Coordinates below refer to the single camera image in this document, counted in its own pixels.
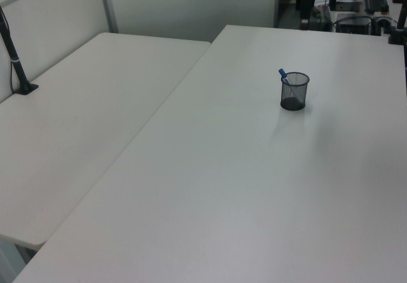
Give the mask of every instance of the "desk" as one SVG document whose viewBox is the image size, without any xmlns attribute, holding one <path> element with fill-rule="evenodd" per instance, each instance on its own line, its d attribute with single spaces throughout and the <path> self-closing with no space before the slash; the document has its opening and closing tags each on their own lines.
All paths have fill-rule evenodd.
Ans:
<svg viewBox="0 0 407 283">
<path fill-rule="evenodd" d="M 400 11 L 401 11 L 401 4 L 396 4 L 393 3 L 392 0 L 387 0 L 387 4 L 389 5 L 389 14 L 388 15 L 382 15 L 380 12 L 376 12 L 374 15 L 369 15 L 367 14 L 364 10 L 365 10 L 365 2 L 364 0 L 362 0 L 362 3 L 360 5 L 360 10 L 359 13 L 354 13 L 354 12 L 344 12 L 344 11 L 331 11 L 331 19 L 332 22 L 335 22 L 337 19 L 337 16 L 339 13 L 346 13 L 346 14 L 351 14 L 351 15 L 367 15 L 370 17 L 390 17 L 395 21 L 399 20 L 399 15 L 400 15 Z"/>
<path fill-rule="evenodd" d="M 38 249 L 209 46 L 100 34 L 0 105 L 0 237 Z"/>
<path fill-rule="evenodd" d="M 227 26 L 15 282 L 402 282 L 406 159 L 403 47 Z"/>
</svg>

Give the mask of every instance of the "white wall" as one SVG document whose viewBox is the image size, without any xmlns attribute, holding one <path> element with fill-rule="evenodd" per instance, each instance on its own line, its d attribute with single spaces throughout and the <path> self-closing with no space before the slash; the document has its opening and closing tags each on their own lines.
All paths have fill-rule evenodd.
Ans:
<svg viewBox="0 0 407 283">
<path fill-rule="evenodd" d="M 212 42 L 226 24 L 273 27 L 276 2 L 110 0 L 110 9 L 120 33 Z"/>
<path fill-rule="evenodd" d="M 102 0 L 18 0 L 3 11 L 29 81 L 98 33 L 109 31 Z M 11 94 L 9 70 L 10 59 L 0 40 L 0 102 Z"/>
</svg>

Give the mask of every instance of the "floor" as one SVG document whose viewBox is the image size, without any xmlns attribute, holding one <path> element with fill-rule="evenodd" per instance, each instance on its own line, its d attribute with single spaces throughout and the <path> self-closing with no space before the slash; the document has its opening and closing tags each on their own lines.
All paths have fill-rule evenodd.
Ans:
<svg viewBox="0 0 407 283">
<path fill-rule="evenodd" d="M 279 4 L 277 27 L 279 29 L 298 30 L 300 27 L 300 11 L 295 9 L 295 3 Z"/>
</svg>

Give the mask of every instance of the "pen holder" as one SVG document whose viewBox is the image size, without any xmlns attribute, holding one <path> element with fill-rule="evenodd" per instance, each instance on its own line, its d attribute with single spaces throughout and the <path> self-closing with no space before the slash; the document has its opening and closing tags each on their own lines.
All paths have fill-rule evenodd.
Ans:
<svg viewBox="0 0 407 283">
<path fill-rule="evenodd" d="M 281 107 L 291 111 L 303 109 L 310 78 L 300 72 L 289 72 L 287 79 L 288 83 L 281 78 Z"/>
</svg>

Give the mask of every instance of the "keyboard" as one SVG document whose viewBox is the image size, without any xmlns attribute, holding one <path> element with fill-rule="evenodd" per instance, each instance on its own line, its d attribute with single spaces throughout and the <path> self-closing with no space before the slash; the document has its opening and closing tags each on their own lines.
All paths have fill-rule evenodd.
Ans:
<svg viewBox="0 0 407 283">
<path fill-rule="evenodd" d="M 366 4 L 366 13 L 368 14 L 374 14 L 376 11 L 389 11 L 387 0 L 364 0 L 364 2 Z"/>
</svg>

